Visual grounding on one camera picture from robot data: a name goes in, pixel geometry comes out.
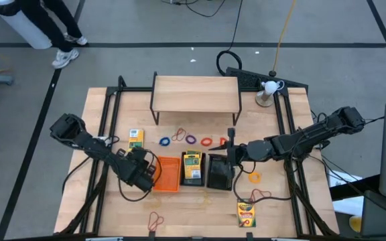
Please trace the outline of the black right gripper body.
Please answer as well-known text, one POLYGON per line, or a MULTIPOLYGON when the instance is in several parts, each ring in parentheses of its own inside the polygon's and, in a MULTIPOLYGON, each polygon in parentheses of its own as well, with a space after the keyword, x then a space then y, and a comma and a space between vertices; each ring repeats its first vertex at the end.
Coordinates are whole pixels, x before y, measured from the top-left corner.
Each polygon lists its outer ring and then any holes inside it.
POLYGON ((246 153, 246 144, 235 145, 235 129, 228 128, 227 164, 229 165, 229 178, 235 177, 235 166, 243 170, 241 162, 246 153))

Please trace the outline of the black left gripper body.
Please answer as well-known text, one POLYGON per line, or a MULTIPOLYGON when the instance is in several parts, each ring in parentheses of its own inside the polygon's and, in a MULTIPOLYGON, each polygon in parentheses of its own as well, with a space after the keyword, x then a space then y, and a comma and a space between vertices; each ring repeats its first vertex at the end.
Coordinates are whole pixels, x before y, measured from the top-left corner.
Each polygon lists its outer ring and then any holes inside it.
POLYGON ((156 171, 155 165, 145 159, 148 153, 145 149, 135 147, 124 156, 122 162, 122 180, 143 192, 150 191, 154 186, 153 175, 156 171))

